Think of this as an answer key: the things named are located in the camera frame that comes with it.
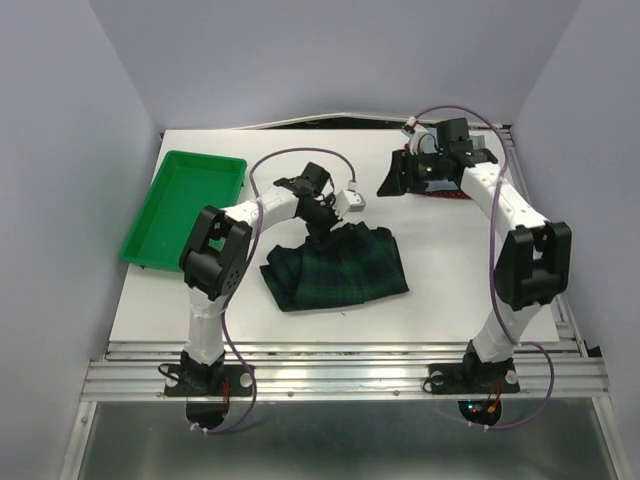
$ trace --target plastic tray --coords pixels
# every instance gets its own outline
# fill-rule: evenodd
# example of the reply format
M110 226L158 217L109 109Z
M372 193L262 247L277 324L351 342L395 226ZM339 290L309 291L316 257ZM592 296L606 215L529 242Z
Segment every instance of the plastic tray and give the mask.
M235 205L247 162L199 153L167 152L138 213L120 258L180 270L178 260L200 210Z

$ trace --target dark green cloth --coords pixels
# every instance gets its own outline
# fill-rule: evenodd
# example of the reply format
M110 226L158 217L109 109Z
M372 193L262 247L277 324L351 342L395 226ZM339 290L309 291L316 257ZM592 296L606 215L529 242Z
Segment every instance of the dark green cloth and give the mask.
M318 251L307 238L298 248L276 246L267 261L260 271L285 312L356 305L409 291L393 235L364 223L330 251Z

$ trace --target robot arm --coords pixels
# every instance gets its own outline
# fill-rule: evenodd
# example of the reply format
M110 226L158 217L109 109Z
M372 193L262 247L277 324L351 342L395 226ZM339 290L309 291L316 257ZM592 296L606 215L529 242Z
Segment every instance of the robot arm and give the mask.
M338 224L347 213L363 210L365 202L351 189L323 196L329 180L326 170L309 163L300 176L274 182L260 197L261 232L299 217L306 222L318 248L337 241L341 237ZM179 264L189 287L190 321L188 340L180 356L180 375L176 376L180 383L195 389L190 395L213 394L222 379L222 313L248 267L249 246L258 226L257 200L224 210L205 207L182 252ZM211 245L212 241L224 243L220 248Z
M378 190L379 197L424 191L430 181L448 180L474 200L490 218L500 166L488 149L473 149L465 118L436 125L438 148L427 153L423 137L429 133L410 118L403 128L409 136L405 149L392 154L391 168ZM543 305L567 287L571 230L551 223L522 198L505 179L496 217L503 247L493 276L498 309L511 336L522 333ZM442 374L432 382L432 393L483 393L488 385L514 379L514 345L491 312L478 335L469 342L462 365L434 365ZM503 391L518 391L508 382Z

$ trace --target white wall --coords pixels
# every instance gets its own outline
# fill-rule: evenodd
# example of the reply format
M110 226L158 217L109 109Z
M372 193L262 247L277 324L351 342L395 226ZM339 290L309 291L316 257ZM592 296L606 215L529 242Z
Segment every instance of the white wall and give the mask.
M512 123L579 0L89 0L163 128L456 102Z
M0 4L0 478L56 478L155 128L84 0Z
M600 345L640 478L640 3L583 0L514 127L534 204L574 233L569 300Z

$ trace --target white table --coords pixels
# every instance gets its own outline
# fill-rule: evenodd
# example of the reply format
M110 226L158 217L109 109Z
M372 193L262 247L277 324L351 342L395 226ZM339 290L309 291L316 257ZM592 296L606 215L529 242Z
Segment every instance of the white table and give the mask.
M486 135L487 147L503 159L499 142ZM482 327L490 310L488 291L488 220L470 200L414 195L377 198L391 151L406 141L387 130L170 130L164 137L156 172L169 150L186 150L247 160L249 168L275 150L315 146L334 149L355 165L358 189L367 208L352 215L371 228L393 232L411 291L349 308L283 313L258 266L276 245L295 247L306 234L300 220L285 222L260 238L228 313L231 336L251 342L466 342ZM338 189L346 186L348 169L338 159L318 153L287 154L257 172L261 189L283 176L298 175L308 161L328 169ZM251 197L245 186L240 201ZM114 342L184 341L189 302L180 273L130 265L110 340ZM554 315L544 308L523 339L558 340Z

